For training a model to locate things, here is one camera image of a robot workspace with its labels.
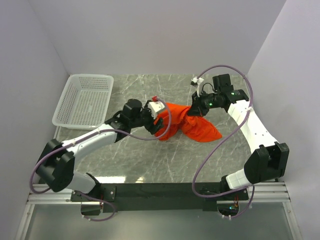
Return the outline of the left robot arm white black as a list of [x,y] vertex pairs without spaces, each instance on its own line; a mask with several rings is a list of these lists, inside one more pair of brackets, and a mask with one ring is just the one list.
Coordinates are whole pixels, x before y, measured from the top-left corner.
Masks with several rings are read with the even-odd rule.
[[49,141],[32,173],[38,175],[53,192],[70,189],[82,192],[88,201],[94,201],[100,195],[100,183],[89,173],[76,172],[76,161],[101,147],[131,137],[134,128],[144,127],[154,135],[162,128],[163,120],[158,115],[167,108],[164,101],[157,97],[145,105],[137,99],[130,99],[122,110],[96,129],[70,140]]

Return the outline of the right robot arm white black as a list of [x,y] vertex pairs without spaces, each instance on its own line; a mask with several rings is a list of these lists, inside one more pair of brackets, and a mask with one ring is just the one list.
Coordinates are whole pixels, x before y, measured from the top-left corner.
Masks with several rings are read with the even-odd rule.
[[213,92],[206,93],[204,86],[207,82],[203,78],[191,80],[196,92],[192,95],[192,105],[187,114],[204,117],[210,109],[222,108],[245,137],[250,157],[242,169],[221,178],[219,191],[214,194],[230,200],[242,188],[283,177],[290,149],[269,133],[250,105],[250,97],[244,90],[234,89],[229,74],[214,76],[212,81]]

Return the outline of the orange t-shirt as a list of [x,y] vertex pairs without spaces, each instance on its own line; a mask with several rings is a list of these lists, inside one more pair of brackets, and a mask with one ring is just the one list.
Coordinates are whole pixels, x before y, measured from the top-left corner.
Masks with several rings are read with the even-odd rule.
[[163,128],[155,133],[160,141],[167,141],[179,130],[188,138],[200,143],[213,142],[223,137],[217,128],[205,118],[187,115],[189,106],[173,103],[167,103],[167,106],[171,113],[171,125],[168,132],[165,132],[169,124],[169,113],[167,110],[161,112],[158,118],[163,119]]

